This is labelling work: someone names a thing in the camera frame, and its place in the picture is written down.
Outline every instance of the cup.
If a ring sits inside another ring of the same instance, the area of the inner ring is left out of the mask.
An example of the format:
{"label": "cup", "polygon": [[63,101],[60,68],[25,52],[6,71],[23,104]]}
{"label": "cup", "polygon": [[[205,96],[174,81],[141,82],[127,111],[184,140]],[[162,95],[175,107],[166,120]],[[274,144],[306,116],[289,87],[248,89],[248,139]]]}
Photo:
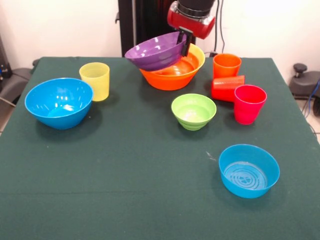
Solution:
{"label": "cup", "polygon": [[252,124],[267,100],[267,93],[255,85],[238,86],[234,91],[235,120],[243,125]]}
{"label": "cup", "polygon": [[213,58],[213,79],[237,76],[242,60],[240,57],[222,53]]}
{"label": "cup", "polygon": [[235,89],[243,84],[245,84],[244,75],[215,78],[211,85],[212,98],[226,102],[234,102]]}
{"label": "cup", "polygon": [[93,101],[100,102],[109,96],[110,68],[102,62],[91,62],[83,65],[79,74],[82,81],[93,89]]}

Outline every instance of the light green bowl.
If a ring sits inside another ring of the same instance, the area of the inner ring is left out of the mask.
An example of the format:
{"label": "light green bowl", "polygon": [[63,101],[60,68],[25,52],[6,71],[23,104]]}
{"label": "light green bowl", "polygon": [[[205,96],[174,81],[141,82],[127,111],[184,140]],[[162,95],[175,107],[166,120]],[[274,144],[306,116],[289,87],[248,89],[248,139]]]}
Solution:
{"label": "light green bowl", "polygon": [[217,106],[209,97],[188,93],[174,99],[171,110],[185,129],[196,131],[215,116]]}

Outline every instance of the red cup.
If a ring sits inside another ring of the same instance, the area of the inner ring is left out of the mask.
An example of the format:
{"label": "red cup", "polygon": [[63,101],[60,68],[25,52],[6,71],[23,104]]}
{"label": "red cup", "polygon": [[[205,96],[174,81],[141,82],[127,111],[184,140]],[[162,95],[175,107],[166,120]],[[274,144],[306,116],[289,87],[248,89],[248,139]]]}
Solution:
{"label": "red cup", "polygon": [[252,124],[267,100],[267,93],[255,85],[238,86],[234,91],[235,120],[243,125]]}
{"label": "red cup", "polygon": [[213,78],[228,78],[237,76],[242,60],[240,57],[221,53],[213,58]]}
{"label": "red cup", "polygon": [[215,78],[211,85],[211,95],[213,99],[227,102],[235,101],[235,89],[245,84],[245,76]]}

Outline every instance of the purple bowl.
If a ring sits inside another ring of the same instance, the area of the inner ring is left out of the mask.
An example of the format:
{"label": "purple bowl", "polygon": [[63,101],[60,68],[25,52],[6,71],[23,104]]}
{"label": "purple bowl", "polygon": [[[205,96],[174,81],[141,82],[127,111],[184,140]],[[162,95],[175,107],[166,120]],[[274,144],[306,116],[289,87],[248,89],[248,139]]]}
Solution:
{"label": "purple bowl", "polygon": [[157,71],[177,63],[186,37],[177,44],[179,32],[171,32],[154,37],[128,50],[124,57],[139,69]]}

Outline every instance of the plastic bowl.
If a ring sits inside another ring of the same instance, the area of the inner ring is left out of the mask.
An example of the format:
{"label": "plastic bowl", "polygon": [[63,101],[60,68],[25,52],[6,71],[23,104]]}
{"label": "plastic bowl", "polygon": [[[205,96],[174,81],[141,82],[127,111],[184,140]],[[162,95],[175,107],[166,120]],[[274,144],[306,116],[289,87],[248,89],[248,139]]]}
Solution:
{"label": "plastic bowl", "polygon": [[171,110],[182,127],[196,131],[203,128],[215,116],[217,106],[204,95],[188,93],[174,99]]}
{"label": "plastic bowl", "polygon": [[171,32],[144,41],[128,50],[124,57],[145,71],[169,67],[181,59],[186,37],[177,44],[179,32]]}
{"label": "plastic bowl", "polygon": [[200,47],[190,44],[189,53],[176,64],[158,71],[140,69],[146,81],[156,89],[173,91],[184,88],[206,60]]}
{"label": "plastic bowl", "polygon": [[26,109],[43,124],[63,130],[78,125],[88,113],[94,92],[75,78],[45,81],[29,91]]}
{"label": "plastic bowl", "polygon": [[264,195],[280,176],[275,158],[262,148],[248,144],[226,148],[219,157],[219,168],[224,186],[246,199]]}

